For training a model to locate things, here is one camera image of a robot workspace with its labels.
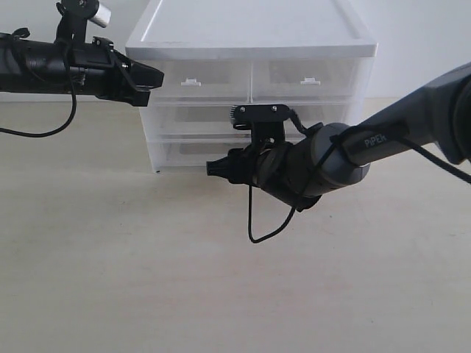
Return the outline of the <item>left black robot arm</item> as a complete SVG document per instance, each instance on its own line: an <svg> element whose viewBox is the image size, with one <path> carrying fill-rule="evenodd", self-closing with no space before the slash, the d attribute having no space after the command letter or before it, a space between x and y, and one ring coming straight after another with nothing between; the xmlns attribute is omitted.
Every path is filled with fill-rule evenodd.
<svg viewBox="0 0 471 353"><path fill-rule="evenodd" d="M105 101L148 105L164 73L115 50L107 38L90 43L27 40L18 30L1 34L1 92L94 96Z"/></svg>

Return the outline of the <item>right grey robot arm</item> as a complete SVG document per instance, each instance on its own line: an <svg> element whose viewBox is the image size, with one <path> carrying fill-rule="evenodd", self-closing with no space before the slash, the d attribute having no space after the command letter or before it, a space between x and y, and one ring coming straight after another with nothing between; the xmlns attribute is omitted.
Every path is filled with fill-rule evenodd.
<svg viewBox="0 0 471 353"><path fill-rule="evenodd" d="M250 144L207 163L208 175L260 188L297 211L326 193L362 181L373 162L408 150L469 182L458 165L470 158L470 66L462 65L350 126L305 127L284 104L232 108Z"/></svg>

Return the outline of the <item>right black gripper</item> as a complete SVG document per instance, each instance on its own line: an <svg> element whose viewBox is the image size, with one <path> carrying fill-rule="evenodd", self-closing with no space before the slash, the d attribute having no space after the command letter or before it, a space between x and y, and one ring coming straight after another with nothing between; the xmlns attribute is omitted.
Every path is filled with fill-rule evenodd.
<svg viewBox="0 0 471 353"><path fill-rule="evenodd" d="M227 157L207 161L206 173L210 177L229 176L229 183L234 185L257 185L261 158L271 149L270 142L250 143L241 150L231 149Z"/></svg>

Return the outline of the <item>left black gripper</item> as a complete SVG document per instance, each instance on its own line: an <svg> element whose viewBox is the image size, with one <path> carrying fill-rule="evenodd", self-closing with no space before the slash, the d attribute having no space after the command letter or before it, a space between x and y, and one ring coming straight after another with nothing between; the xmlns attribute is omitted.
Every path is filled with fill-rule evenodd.
<svg viewBox="0 0 471 353"><path fill-rule="evenodd" d="M83 74L82 92L98 99L146 107L151 90L163 85L162 71L131 60L108 38L73 42L69 58L71 66Z"/></svg>

